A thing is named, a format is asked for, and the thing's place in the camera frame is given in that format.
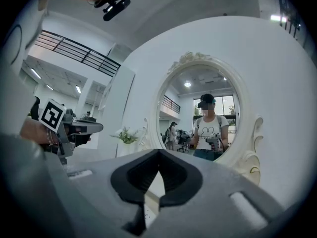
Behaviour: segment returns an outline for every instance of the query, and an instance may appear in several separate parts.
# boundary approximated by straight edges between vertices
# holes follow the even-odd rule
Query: ornate mirror frame
[[[259,184],[261,173],[256,148],[258,141],[263,138],[261,133],[263,118],[254,113],[247,87],[240,75],[227,63],[209,55],[187,52],[167,71],[160,84],[161,87],[154,93],[155,98],[151,106],[150,117],[145,118],[145,135],[141,138],[138,150],[165,148],[158,133],[161,101],[173,78],[182,70],[194,65],[207,65],[211,69],[218,69],[236,91],[240,103],[237,134],[228,150],[215,161],[235,169],[255,184]]]

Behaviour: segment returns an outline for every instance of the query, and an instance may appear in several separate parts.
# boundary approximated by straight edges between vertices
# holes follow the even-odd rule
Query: jeans
[[[222,154],[223,154],[222,151],[215,152],[215,151],[206,150],[206,149],[196,149],[194,152],[195,157],[209,160],[209,161],[214,161],[214,160],[218,159]]]

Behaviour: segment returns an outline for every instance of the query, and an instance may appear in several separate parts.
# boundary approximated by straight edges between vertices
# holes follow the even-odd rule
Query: balcony railing
[[[120,64],[64,36],[43,30],[37,38],[35,45],[74,59],[108,76],[113,77],[120,68]]]
[[[169,109],[172,109],[174,112],[178,113],[180,112],[180,106],[177,105],[175,102],[173,102],[170,98],[168,98],[166,95],[164,95],[162,99],[162,105],[168,107]]]

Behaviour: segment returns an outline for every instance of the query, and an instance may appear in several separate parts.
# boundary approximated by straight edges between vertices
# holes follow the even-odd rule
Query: ceiling
[[[30,68],[33,68],[40,75],[41,79],[34,75]],[[80,94],[76,90],[76,85],[82,89],[87,80],[87,78],[81,75],[31,56],[28,56],[23,62],[22,69],[39,84],[49,85],[54,91],[76,99],[80,97]],[[98,92],[96,99],[98,106],[105,88],[105,86],[94,82],[88,93],[86,103],[93,105],[96,93]]]
[[[260,17],[258,0],[131,0],[123,12],[103,21],[102,8],[83,0],[50,0],[48,10],[100,28],[112,40],[132,50],[176,26],[208,17]]]
[[[191,86],[184,86],[186,82],[189,82]],[[210,69],[206,65],[197,65],[185,70],[173,79],[171,86],[178,92],[178,95],[232,89],[230,83],[219,74],[219,70]]]

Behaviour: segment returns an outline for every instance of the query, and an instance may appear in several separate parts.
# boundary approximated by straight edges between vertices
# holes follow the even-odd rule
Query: graphic t-shirt
[[[223,116],[221,117],[221,128],[228,126],[229,123],[227,119]],[[210,122],[205,122],[204,119],[202,118],[199,123],[199,128],[198,128],[198,136],[199,136],[199,141],[197,144],[196,149],[206,149],[206,150],[211,150],[211,146],[209,143],[206,142],[207,138],[213,138],[214,134],[220,133],[220,128],[219,128],[219,123],[217,117],[215,117],[212,121]]]

